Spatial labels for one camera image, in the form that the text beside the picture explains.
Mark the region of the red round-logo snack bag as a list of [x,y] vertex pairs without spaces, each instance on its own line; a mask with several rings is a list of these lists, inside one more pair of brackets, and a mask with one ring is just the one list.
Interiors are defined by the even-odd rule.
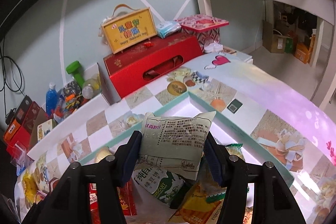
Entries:
[[[124,187],[117,188],[120,204],[122,207],[124,216],[137,215],[137,209],[135,207],[133,197],[133,183],[130,179]],[[98,212],[98,200],[96,184],[89,184],[89,199],[92,223],[101,223]]]

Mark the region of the clear round biscuit packet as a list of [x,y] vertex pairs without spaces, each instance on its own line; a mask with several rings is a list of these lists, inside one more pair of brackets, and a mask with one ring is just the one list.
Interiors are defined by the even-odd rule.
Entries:
[[[229,153],[229,159],[237,160],[242,159],[245,161],[245,157],[242,152],[242,143],[232,143],[225,145],[227,152]],[[206,163],[206,178],[203,182],[203,188],[206,192],[206,203],[215,203],[224,199],[226,195],[227,188],[220,186],[218,182],[215,181],[214,175],[210,170],[209,163]]]

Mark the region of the orange snack packet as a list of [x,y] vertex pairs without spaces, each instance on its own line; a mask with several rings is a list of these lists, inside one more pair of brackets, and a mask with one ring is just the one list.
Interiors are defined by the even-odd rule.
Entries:
[[222,209],[226,188],[209,196],[200,182],[197,182],[187,193],[185,200],[168,223],[215,223]]

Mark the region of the green white biscuit packet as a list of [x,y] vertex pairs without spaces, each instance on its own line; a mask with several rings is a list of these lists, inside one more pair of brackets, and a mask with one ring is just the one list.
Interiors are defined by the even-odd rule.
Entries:
[[185,180],[168,170],[146,167],[133,172],[134,181],[157,200],[171,204],[185,184]]

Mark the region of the cream printed snack bag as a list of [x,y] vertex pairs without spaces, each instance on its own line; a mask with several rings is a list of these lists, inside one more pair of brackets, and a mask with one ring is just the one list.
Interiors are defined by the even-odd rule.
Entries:
[[195,117],[159,117],[146,113],[142,142],[135,169],[156,167],[196,180],[205,145],[216,112]]

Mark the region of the yellow bread packet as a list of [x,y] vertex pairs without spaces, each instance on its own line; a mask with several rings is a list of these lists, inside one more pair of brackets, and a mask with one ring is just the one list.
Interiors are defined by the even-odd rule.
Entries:
[[37,184],[33,176],[27,171],[25,171],[23,175],[22,186],[25,196],[25,204],[27,207],[31,207],[34,203],[38,203],[40,201]]

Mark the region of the white foam board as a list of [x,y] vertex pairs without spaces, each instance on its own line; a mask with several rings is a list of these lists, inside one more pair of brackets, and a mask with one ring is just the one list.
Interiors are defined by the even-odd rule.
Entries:
[[85,124],[86,121],[109,106],[110,104],[105,99],[104,95],[102,93],[98,94],[52,129],[47,136],[29,150],[27,155],[33,160],[38,160],[40,155],[44,154],[49,148],[57,144],[58,141],[68,134],[73,133],[78,127]]

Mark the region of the patterned tablecloth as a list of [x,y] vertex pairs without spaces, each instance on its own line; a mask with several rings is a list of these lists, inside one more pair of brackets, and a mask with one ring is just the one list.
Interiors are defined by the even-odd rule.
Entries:
[[[130,109],[151,97],[164,106],[186,92],[195,94],[217,113],[228,108],[237,112],[242,103],[234,103],[233,98],[238,93],[266,108],[252,138],[293,175],[290,191],[305,221],[335,223],[331,215],[335,209],[335,123],[321,109],[255,65],[225,53],[197,57],[123,99]],[[90,163],[99,148],[116,149],[140,127],[144,116],[108,124],[104,111],[58,141],[25,170],[33,176],[40,200],[72,161]],[[21,218],[30,209],[23,192],[24,173],[14,188]]]

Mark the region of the yellow card box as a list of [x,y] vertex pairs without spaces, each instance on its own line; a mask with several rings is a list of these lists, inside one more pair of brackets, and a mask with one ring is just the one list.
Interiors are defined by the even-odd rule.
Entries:
[[57,125],[54,119],[49,119],[37,126],[37,141],[41,141]]

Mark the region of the colourful toy pile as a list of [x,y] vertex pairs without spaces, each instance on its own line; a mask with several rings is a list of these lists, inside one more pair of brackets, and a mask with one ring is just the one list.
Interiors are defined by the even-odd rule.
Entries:
[[53,112],[56,123],[64,121],[75,110],[83,104],[81,87],[76,81],[66,84],[60,91],[60,96],[56,109]]

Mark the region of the blue bead bottle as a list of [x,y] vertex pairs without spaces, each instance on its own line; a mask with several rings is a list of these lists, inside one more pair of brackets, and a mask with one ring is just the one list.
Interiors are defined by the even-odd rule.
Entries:
[[54,83],[49,84],[49,90],[46,92],[46,113],[51,116],[58,105],[58,93]]

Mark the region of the clear plastic box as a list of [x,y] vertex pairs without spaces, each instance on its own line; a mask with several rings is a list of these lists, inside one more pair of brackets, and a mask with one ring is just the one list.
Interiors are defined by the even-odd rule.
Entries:
[[16,168],[16,175],[20,176],[33,162],[27,155],[27,149],[19,141],[13,146],[12,152],[14,153],[11,157],[11,164]]

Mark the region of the large red gift box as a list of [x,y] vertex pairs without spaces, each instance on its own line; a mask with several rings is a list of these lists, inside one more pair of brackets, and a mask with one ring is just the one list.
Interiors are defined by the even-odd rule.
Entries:
[[13,146],[18,141],[22,143],[22,145],[24,145],[28,151],[30,138],[31,138],[31,134],[33,131],[33,126],[34,126],[34,121],[36,120],[40,109],[41,109],[40,106],[35,101],[33,101],[21,127],[15,133],[13,138],[10,140],[9,144],[5,142],[7,146],[6,151],[9,153],[11,157],[14,154],[12,152]]

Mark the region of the black power adapter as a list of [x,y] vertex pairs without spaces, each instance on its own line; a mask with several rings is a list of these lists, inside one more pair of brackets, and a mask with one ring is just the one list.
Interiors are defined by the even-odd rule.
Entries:
[[13,108],[13,109],[11,109],[10,112],[6,115],[5,123],[6,123],[7,125],[11,124],[12,120],[14,119],[14,117],[15,117],[15,111],[16,111],[16,109]]

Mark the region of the pink patterned box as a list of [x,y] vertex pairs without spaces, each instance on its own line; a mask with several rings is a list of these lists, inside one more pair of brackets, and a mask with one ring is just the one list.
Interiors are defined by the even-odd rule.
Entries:
[[220,28],[229,25],[229,21],[205,14],[196,14],[177,19],[181,31],[197,38],[202,51],[207,51],[210,44],[220,44]]

